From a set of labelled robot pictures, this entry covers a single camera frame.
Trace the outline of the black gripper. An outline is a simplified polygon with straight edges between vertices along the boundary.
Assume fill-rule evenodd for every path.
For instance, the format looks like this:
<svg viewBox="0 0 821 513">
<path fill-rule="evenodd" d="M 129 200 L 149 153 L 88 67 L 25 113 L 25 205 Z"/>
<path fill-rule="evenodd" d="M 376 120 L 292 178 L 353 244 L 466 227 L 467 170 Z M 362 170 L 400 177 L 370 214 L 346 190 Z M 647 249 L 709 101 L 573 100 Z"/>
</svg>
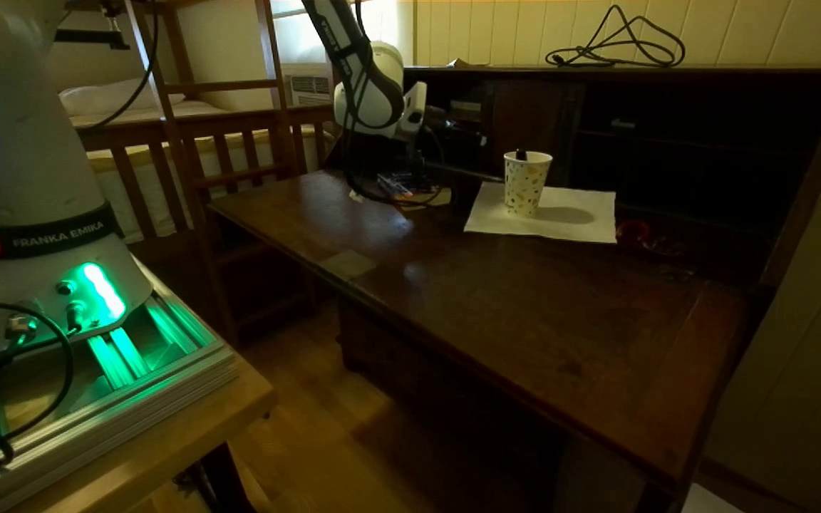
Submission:
<svg viewBox="0 0 821 513">
<path fill-rule="evenodd" d="M 424 107 L 421 153 L 431 162 L 444 162 L 444 164 L 457 164 L 457 167 L 466 167 L 471 162 L 467 130 L 441 104 L 429 104 Z"/>
</svg>

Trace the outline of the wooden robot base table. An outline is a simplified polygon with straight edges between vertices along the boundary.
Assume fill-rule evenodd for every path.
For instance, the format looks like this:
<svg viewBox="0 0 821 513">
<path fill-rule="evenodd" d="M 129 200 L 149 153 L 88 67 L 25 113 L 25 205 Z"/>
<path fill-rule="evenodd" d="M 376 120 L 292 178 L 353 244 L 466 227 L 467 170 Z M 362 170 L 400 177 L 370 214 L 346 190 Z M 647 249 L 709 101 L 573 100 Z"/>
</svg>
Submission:
<svg viewBox="0 0 821 513">
<path fill-rule="evenodd" d="M 273 388 L 232 345 L 229 349 L 232 375 L 226 383 L 0 513 L 125 509 L 173 477 L 198 486 L 210 513 L 250 513 L 232 438 L 269 413 Z"/>
</svg>

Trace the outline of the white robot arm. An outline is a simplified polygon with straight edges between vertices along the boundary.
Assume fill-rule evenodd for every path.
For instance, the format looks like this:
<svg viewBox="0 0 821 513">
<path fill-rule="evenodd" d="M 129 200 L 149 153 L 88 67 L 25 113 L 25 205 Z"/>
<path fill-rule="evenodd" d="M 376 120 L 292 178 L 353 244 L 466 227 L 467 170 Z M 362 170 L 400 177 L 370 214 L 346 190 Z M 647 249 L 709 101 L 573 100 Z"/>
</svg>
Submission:
<svg viewBox="0 0 821 513">
<path fill-rule="evenodd" d="M 54 333 L 95 333 L 125 321 L 152 281 L 49 87 L 45 50 L 67 11 L 68 0 L 0 0 L 0 305 Z"/>
</svg>

